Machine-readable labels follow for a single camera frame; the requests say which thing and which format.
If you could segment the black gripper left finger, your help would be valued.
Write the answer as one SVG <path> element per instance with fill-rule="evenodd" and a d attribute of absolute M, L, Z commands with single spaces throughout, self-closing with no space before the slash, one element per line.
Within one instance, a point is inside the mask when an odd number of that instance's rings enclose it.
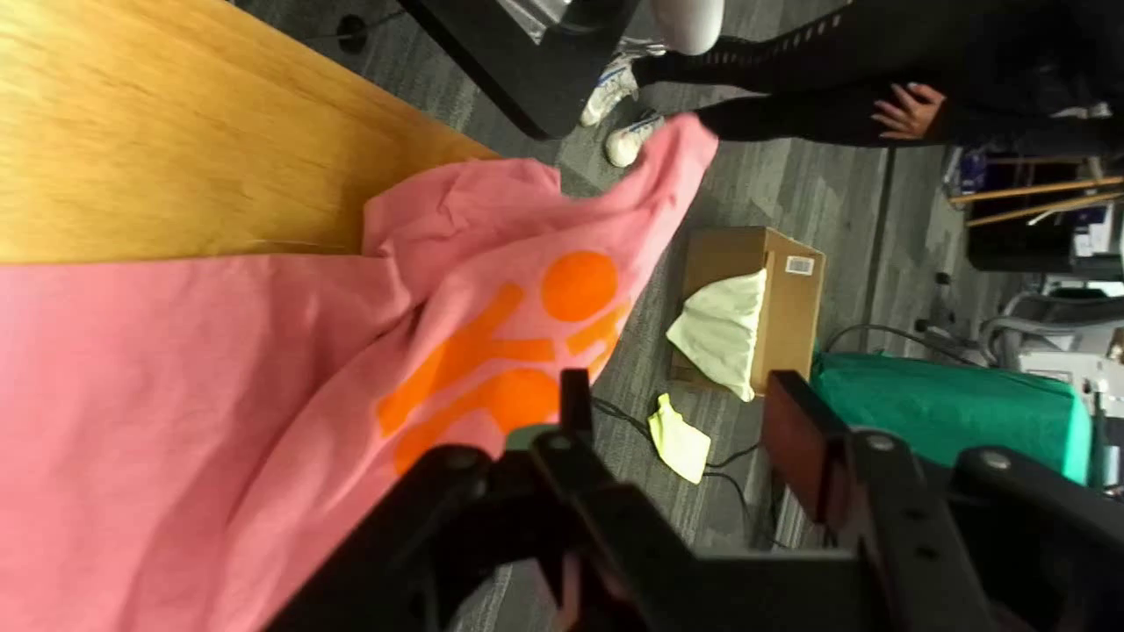
<path fill-rule="evenodd" d="M 593 437 L 593 397 L 587 370 L 560 371 L 557 426 L 577 439 Z"/>

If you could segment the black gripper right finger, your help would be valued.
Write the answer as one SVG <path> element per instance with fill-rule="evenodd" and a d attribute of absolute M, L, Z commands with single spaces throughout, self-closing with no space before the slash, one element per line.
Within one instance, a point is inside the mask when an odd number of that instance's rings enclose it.
<path fill-rule="evenodd" d="M 778 481 L 818 528 L 851 521 L 851 439 L 852 431 L 802 371 L 772 371 L 767 379 L 761 447 Z"/>

